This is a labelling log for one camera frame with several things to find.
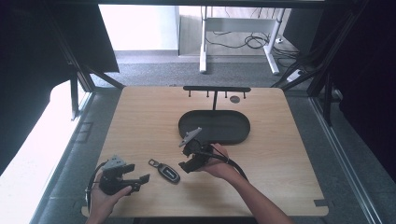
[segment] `forearm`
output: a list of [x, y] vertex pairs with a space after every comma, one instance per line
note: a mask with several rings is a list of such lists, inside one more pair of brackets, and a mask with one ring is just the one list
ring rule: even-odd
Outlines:
[[97, 218], [94, 217], [88, 217], [87, 221], [85, 222], [85, 224], [101, 224], [103, 222], [98, 221]]
[[259, 192], [235, 170], [229, 171], [224, 179], [238, 191], [248, 209], [260, 223], [293, 223], [271, 200]]

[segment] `floor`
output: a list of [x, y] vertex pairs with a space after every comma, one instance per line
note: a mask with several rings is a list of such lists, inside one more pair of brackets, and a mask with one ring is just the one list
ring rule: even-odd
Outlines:
[[[278, 79], [271, 74], [260, 54], [213, 56], [209, 61], [212, 70], [207, 75], [199, 74], [199, 59], [196, 55], [178, 56], [173, 50], [137, 52], [133, 49], [117, 51], [116, 55], [120, 74], [109, 75], [125, 85], [212, 83], [232, 86], [244, 83], [251, 87], [269, 87]], [[292, 60], [280, 62], [288, 64]], [[83, 223], [86, 220], [80, 213], [85, 204], [84, 189], [98, 162], [106, 131], [121, 94], [120, 90], [103, 80], [93, 78], [98, 87], [80, 117], [78, 128], [49, 182], [32, 223]], [[395, 183], [348, 125], [337, 102], [332, 104], [332, 126], [323, 122], [320, 116], [321, 98], [306, 96], [304, 90], [309, 80], [307, 82], [285, 94], [330, 213], [326, 217], [293, 217], [293, 220], [296, 223], [396, 223]], [[192, 223], [194, 220], [145, 221]], [[114, 217], [106, 223], [133, 222], [133, 218]], [[205, 222], [219, 223], [219, 220]], [[242, 219], [239, 223], [246, 223], [246, 220]]]

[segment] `black device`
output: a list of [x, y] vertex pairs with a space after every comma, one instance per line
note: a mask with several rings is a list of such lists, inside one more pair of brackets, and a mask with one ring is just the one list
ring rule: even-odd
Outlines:
[[169, 165], [164, 163], [160, 163], [153, 159], [148, 161], [148, 164], [158, 169], [158, 173], [160, 173], [163, 178], [169, 180], [170, 182], [177, 184], [180, 181], [180, 175]]
[[140, 176], [138, 179], [124, 180], [123, 175], [134, 170], [134, 164], [126, 164], [119, 156], [114, 155], [110, 160], [102, 162], [92, 174], [90, 183], [86, 189], [88, 211], [91, 206], [91, 190], [96, 173], [102, 167], [103, 174], [99, 182], [99, 188], [107, 195], [113, 195], [121, 189], [131, 186], [132, 189], [127, 195], [134, 191], [139, 191], [140, 186], [149, 182], [149, 175]]
[[214, 148], [210, 144], [202, 144], [199, 140], [195, 139], [195, 136], [201, 130], [202, 128], [198, 127], [196, 130], [186, 133], [186, 136], [179, 144], [179, 147], [184, 146], [182, 151], [184, 155], [189, 157], [192, 154], [192, 158], [189, 161], [183, 161], [178, 164], [181, 169], [183, 169], [188, 174], [189, 172], [196, 171], [197, 169], [205, 166], [210, 158], [216, 158], [233, 166], [242, 177], [248, 180], [242, 168], [238, 164], [236, 164], [235, 161], [224, 155], [214, 154]]
[[217, 109], [219, 93], [224, 92], [224, 97], [230, 99], [230, 104], [239, 104], [241, 98], [231, 95], [230, 92], [244, 93], [243, 99], [247, 98], [246, 93], [251, 88], [245, 87], [207, 87], [207, 86], [184, 86], [184, 91], [206, 91], [206, 97], [213, 92], [213, 106], [211, 109], [192, 110], [185, 113], [178, 122], [178, 132], [180, 137], [184, 137], [186, 132], [201, 127], [202, 131], [196, 137], [201, 142], [238, 144], [248, 138], [250, 132], [250, 122], [248, 118], [239, 111], [229, 109]]

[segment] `wooden table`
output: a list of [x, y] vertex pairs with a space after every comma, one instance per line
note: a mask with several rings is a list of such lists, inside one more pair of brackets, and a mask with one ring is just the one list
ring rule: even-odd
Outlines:
[[[230, 97], [237, 95], [240, 103]], [[151, 174], [139, 192], [124, 197], [114, 208], [114, 217], [250, 217], [251, 213], [224, 180], [201, 173], [186, 174], [179, 166], [187, 161], [178, 144], [180, 117], [194, 109], [211, 109], [213, 93], [180, 87], [126, 87], [111, 122], [99, 162], [114, 154], [134, 171], [125, 179]], [[310, 160], [298, 133], [285, 95], [280, 89], [252, 89], [243, 93], [219, 92], [217, 109], [245, 114], [251, 125], [248, 138], [227, 146], [230, 157], [245, 171], [249, 181], [289, 216], [326, 216]], [[148, 164], [149, 159], [176, 169], [181, 181], [173, 185]]]

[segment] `black curtain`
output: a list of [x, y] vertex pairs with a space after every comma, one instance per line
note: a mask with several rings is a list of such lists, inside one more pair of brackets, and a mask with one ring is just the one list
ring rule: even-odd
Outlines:
[[370, 0], [335, 56], [340, 109], [396, 180], [395, 3]]
[[52, 89], [76, 75], [49, 25], [51, 17], [78, 63], [119, 71], [98, 6], [0, 1], [0, 174], [42, 115]]

